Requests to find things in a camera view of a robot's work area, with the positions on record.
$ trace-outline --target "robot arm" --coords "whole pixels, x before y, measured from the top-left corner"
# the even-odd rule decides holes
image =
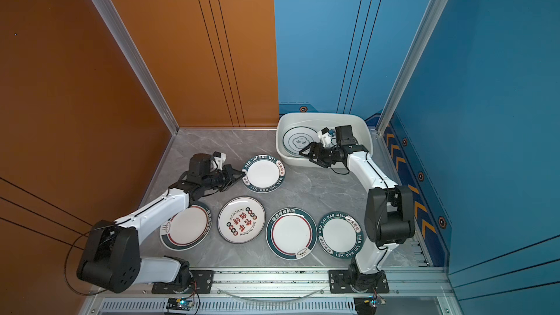
[[[371,286],[367,280],[372,277],[368,275],[378,272],[390,252],[414,235],[414,201],[411,190],[389,179],[371,159],[368,150],[358,144],[352,135],[352,126],[336,127],[335,133],[336,146],[328,147],[331,136],[325,128],[318,134],[321,143],[310,143],[300,155],[323,168],[342,162],[368,192],[365,213],[368,239],[350,267],[354,278],[351,284],[365,291]],[[388,206],[396,210],[388,211]]]
[[[115,221],[99,221],[88,236],[76,272],[80,280],[115,293],[135,283],[167,283],[184,290],[191,284],[189,263],[179,258],[141,258],[139,245],[173,215],[205,196],[206,190],[225,191],[244,172],[224,165],[225,154],[196,154],[189,170],[165,193]]]

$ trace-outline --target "white ceramic plate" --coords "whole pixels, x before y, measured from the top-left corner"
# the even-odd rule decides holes
[[[279,210],[267,225],[267,242],[278,257],[295,260],[311,253],[317,242],[312,217],[299,208]]]
[[[222,208],[218,216],[218,231],[232,243],[245,243],[260,233],[264,222],[264,208],[259,201],[238,197]]]
[[[249,190],[258,193],[276,190],[283,182],[286,170],[276,157],[258,155],[247,161],[242,171],[245,172],[243,183]]]
[[[303,158],[300,156],[300,151],[312,142],[320,143],[317,136],[317,132],[308,127],[296,127],[288,130],[282,142],[284,144],[284,149],[288,151],[292,156]]]
[[[350,259],[362,249],[364,236],[359,223],[344,212],[326,214],[318,223],[318,240],[328,254]]]
[[[168,249],[184,251],[200,243],[208,235],[210,226],[210,208],[197,202],[166,221],[160,227],[160,239]]]

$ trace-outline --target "gray marble surface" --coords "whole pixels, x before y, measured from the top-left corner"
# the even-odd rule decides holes
[[[168,185],[177,181],[179,175],[188,170],[189,159],[195,153],[226,153],[226,163],[241,170],[245,162],[256,155],[268,154],[280,159],[276,152],[274,130],[191,130],[181,129],[172,144],[164,165],[153,185],[146,202],[157,198]],[[372,157],[378,166],[391,178],[395,177],[388,152],[379,139],[374,139]],[[207,204],[213,215],[210,232],[197,246],[186,251],[173,251],[160,241],[159,231],[154,231],[144,240],[141,255],[146,257],[176,256],[188,260],[192,267],[282,267],[321,266],[343,267],[349,261],[335,258],[323,251],[319,243],[310,255],[289,261],[276,256],[268,247],[265,231],[254,240],[244,244],[233,244],[223,239],[216,227],[221,208],[231,199],[250,196],[258,199],[267,214],[286,207],[298,207],[308,212],[317,223],[331,211],[343,211],[358,220],[363,227],[366,208],[366,191],[354,174],[338,175],[330,169],[292,167],[286,165],[284,183],[271,193],[254,193],[242,182],[228,191],[200,199]],[[418,247],[407,241],[389,255],[384,266],[416,266],[422,258]]]

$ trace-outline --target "blue wall panel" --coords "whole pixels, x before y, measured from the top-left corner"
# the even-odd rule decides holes
[[[385,106],[429,2],[382,0],[359,83],[355,78],[350,88],[354,104],[351,110],[348,104],[346,113],[365,118]]]
[[[515,291],[482,298],[461,300],[465,315],[541,315],[557,314],[560,308],[560,284]]]
[[[428,2],[274,0],[281,108],[363,118],[383,108]]]
[[[281,104],[308,103],[319,112],[336,112],[359,3],[274,0]]]
[[[560,0],[449,0],[397,108],[453,224],[454,286],[558,258],[550,242],[484,265],[559,233],[559,8]],[[556,264],[460,287],[477,297],[463,310],[492,314],[491,299],[516,293],[542,313],[529,291],[478,297],[559,280]]]

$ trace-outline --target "white plastic tub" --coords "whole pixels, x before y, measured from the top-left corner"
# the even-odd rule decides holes
[[[317,167],[308,158],[292,156],[286,149],[282,139],[284,134],[295,127],[308,127],[319,131],[325,127],[335,128],[341,125],[351,125],[352,132],[358,143],[364,145],[368,151],[374,147],[371,141],[370,130],[366,123],[357,115],[341,115],[339,113],[288,113],[283,115],[276,127],[276,151],[280,154],[282,161],[287,165],[299,165],[302,167]],[[333,168],[344,168],[342,163],[333,165]]]

